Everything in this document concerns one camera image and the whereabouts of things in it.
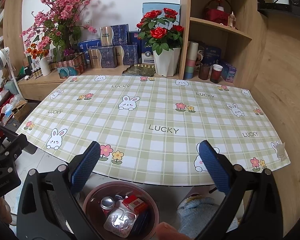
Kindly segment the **person left hand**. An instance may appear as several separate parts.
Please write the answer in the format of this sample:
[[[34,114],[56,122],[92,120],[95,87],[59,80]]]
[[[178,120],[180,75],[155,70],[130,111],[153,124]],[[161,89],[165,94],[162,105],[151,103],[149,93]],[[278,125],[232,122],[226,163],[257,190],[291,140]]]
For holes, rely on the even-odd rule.
[[[0,218],[6,224],[12,223],[10,206],[3,197],[0,198]]]

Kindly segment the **person right hand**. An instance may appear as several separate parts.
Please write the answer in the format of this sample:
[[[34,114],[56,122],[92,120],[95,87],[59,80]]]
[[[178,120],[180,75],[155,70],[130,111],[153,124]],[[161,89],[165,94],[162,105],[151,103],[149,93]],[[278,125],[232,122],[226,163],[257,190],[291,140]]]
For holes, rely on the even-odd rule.
[[[165,222],[157,225],[155,234],[159,240],[191,240],[189,237],[179,233],[174,227]]]

